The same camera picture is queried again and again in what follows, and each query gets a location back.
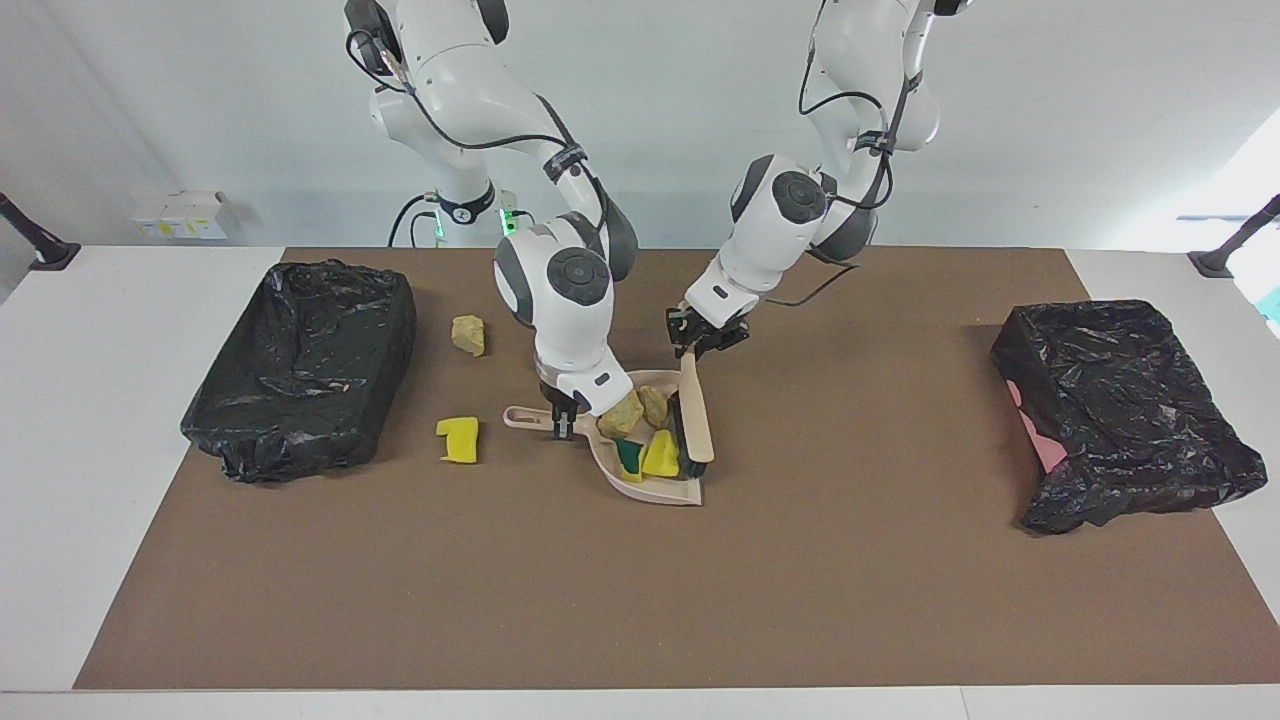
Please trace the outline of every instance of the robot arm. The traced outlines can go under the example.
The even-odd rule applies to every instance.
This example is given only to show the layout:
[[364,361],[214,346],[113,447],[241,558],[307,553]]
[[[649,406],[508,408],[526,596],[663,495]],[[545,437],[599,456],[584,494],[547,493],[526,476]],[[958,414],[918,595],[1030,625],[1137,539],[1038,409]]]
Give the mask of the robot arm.
[[[799,109],[818,131],[826,172],[781,155],[751,164],[732,201],[733,233],[684,306],[668,311],[677,355],[746,340],[746,314],[805,252],[844,264],[870,242],[876,209],[892,192],[888,159],[937,135],[938,106],[923,85],[933,18],[954,15],[969,1],[823,0]],[[805,88],[823,100],[805,108]],[[786,192],[777,183],[786,183]]]
[[[364,65],[399,85],[375,92],[375,119],[443,178],[451,228],[493,215],[483,213],[494,190],[480,156],[493,147],[535,158],[571,208],[503,238],[494,261],[503,300],[536,332],[543,393],[556,411],[557,437],[567,438],[579,407],[600,415],[631,389],[608,332],[613,282],[635,263],[635,231],[552,105],[502,63],[502,0],[351,0],[347,18]],[[494,228],[488,237],[500,234]]]

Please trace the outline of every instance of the black stand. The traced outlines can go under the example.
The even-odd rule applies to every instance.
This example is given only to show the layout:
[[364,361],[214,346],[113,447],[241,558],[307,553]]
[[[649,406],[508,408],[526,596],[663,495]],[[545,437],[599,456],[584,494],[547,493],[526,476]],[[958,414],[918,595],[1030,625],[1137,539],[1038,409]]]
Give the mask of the black stand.
[[63,242],[54,233],[37,225],[3,192],[0,192],[0,215],[36,249],[36,260],[29,265],[32,270],[61,270],[79,252],[79,243]]
[[1206,278],[1231,278],[1234,275],[1231,275],[1231,270],[1226,269],[1226,259],[1236,250],[1244,247],[1244,243],[1257,234],[1260,229],[1275,220],[1276,215],[1280,215],[1280,195],[1272,197],[1271,202],[1267,202],[1267,206],[1257,215],[1245,220],[1240,225],[1240,229],[1222,247],[1212,252],[1188,252],[1187,256],[1192,259],[1192,265],[1196,265],[1196,269]]

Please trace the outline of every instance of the yellow rock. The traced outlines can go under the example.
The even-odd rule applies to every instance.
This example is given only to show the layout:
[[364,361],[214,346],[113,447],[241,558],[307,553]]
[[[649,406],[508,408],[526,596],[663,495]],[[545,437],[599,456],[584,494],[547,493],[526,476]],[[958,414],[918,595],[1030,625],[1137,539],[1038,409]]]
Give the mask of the yellow rock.
[[640,404],[644,405],[644,421],[655,430],[667,427],[667,396],[660,389],[644,386],[640,388]]
[[641,418],[644,418],[644,405],[640,404],[636,391],[631,391],[622,402],[596,420],[595,427],[607,438],[623,439],[636,429]]
[[475,315],[453,318],[453,332],[449,333],[453,345],[480,357],[484,355],[484,320]]

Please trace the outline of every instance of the dustpan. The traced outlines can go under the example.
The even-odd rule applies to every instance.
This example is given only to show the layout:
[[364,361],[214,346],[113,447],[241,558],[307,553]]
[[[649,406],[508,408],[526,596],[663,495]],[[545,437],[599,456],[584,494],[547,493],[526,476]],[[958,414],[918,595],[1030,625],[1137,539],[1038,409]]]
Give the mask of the dustpan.
[[[631,382],[636,387],[650,386],[660,391],[666,396],[671,396],[678,389],[684,392],[696,392],[698,406],[701,406],[701,389],[696,386],[696,374],[692,375],[692,387],[687,382],[685,387],[681,388],[681,373],[677,370],[636,370],[627,373],[631,377]],[[552,414],[548,410],[535,410],[531,407],[508,407],[502,414],[502,421],[508,428],[516,428],[522,430],[538,430],[544,433],[552,432]],[[692,421],[701,421],[705,424],[705,414],[700,415],[699,419],[692,419]],[[649,423],[640,421],[635,430],[627,436],[627,439],[644,446],[648,446],[653,441],[654,429],[649,427]],[[653,478],[645,477],[641,482],[634,483],[623,478],[622,460],[618,457],[617,445],[604,436],[595,427],[595,418],[590,415],[580,415],[577,421],[573,424],[573,434],[582,436],[586,438],[588,445],[591,447],[591,455],[595,457],[595,464],[599,465],[600,471],[604,478],[613,486],[614,489],[622,495],[639,500],[641,502],[652,502],[655,505],[701,505],[703,503],[703,486],[701,480],[698,479],[667,479],[667,478]]]

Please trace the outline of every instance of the table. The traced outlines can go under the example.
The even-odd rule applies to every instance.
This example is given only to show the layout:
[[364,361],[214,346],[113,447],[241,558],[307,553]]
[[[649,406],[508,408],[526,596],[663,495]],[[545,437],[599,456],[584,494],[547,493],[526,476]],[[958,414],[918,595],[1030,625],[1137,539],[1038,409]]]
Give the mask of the table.
[[[65,273],[28,278],[0,306],[0,714],[133,716],[806,716],[1043,717],[1258,716],[1280,688],[910,688],[596,693],[63,693],[83,661],[187,443],[173,432],[191,388],[278,249],[86,249]],[[1097,299],[1140,296],[1175,323],[1245,442],[1280,457],[1280,345],[1229,283],[1201,279],[1181,256],[1071,252]],[[202,323],[191,323],[196,314]],[[56,322],[47,323],[50,318]],[[192,332],[195,327],[206,328]],[[212,332],[210,328],[221,328]],[[50,378],[60,384],[50,386]],[[50,434],[58,439],[50,439]],[[65,447],[59,447],[59,441]],[[93,483],[68,484],[68,478]],[[1280,510],[1271,488],[1217,510],[1272,611]],[[17,657],[5,648],[42,647]]]

